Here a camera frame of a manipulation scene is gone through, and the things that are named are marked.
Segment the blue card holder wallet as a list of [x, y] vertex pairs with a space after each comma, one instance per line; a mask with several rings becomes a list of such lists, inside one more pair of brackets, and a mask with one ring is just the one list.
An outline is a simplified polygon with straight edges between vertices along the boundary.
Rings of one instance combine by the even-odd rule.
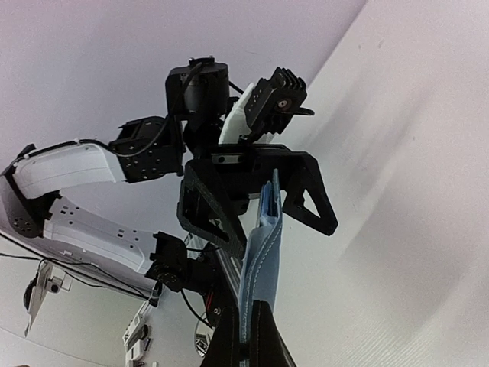
[[256, 300], [274, 307], [280, 269], [280, 246], [283, 229], [283, 210], [280, 195], [279, 171], [261, 188], [257, 223], [252, 229], [245, 249], [238, 293], [239, 339], [248, 343], [251, 338], [251, 318]]

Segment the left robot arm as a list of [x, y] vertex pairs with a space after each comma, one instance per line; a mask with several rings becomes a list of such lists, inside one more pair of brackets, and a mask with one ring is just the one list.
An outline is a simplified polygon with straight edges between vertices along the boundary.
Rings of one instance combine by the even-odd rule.
[[1, 226], [40, 257], [25, 297], [56, 291], [66, 270], [156, 304], [192, 291], [209, 306], [236, 301], [230, 268], [251, 250], [241, 216], [261, 202], [271, 226], [284, 216], [324, 235], [338, 227], [317, 160], [269, 142], [303, 107], [306, 83], [286, 68], [231, 95], [228, 66], [191, 59], [165, 81], [167, 114], [123, 124], [109, 143], [81, 138], [27, 145], [1, 173]]

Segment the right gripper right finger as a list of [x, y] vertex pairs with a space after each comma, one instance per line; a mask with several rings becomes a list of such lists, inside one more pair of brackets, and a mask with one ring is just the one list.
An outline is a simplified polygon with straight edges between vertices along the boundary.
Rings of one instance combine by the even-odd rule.
[[255, 300], [251, 318], [251, 365], [255, 367], [296, 367], [283, 341], [270, 305]]

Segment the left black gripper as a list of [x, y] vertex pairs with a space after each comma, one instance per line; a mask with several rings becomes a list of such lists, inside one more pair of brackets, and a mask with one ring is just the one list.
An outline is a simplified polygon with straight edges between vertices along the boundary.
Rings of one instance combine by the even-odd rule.
[[229, 95], [228, 66], [212, 57], [191, 59], [170, 71], [165, 88], [166, 128], [175, 138], [177, 157], [190, 149], [180, 185], [177, 218], [187, 232], [242, 260], [247, 237], [239, 216], [249, 196], [261, 191], [277, 169], [287, 193], [283, 212], [303, 225], [331, 236], [338, 228], [318, 161], [283, 145], [218, 143], [221, 117], [237, 99]]

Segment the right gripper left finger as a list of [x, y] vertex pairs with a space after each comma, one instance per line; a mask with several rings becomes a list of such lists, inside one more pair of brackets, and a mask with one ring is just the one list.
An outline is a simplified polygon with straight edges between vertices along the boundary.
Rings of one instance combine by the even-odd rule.
[[241, 343], [239, 339], [239, 312], [237, 307], [222, 311], [211, 343], [200, 367], [239, 367]]

